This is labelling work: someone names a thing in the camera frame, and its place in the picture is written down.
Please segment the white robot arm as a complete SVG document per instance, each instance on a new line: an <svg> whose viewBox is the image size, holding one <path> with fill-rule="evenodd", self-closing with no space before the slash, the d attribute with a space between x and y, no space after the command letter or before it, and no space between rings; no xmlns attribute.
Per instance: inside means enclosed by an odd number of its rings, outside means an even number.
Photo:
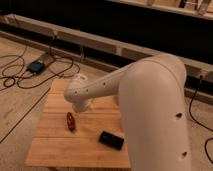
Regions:
<svg viewBox="0 0 213 171"><path fill-rule="evenodd" d="M76 112L93 98L117 95L132 171L192 171L184 85L176 56L144 58L93 82L76 75L64 98Z"/></svg>

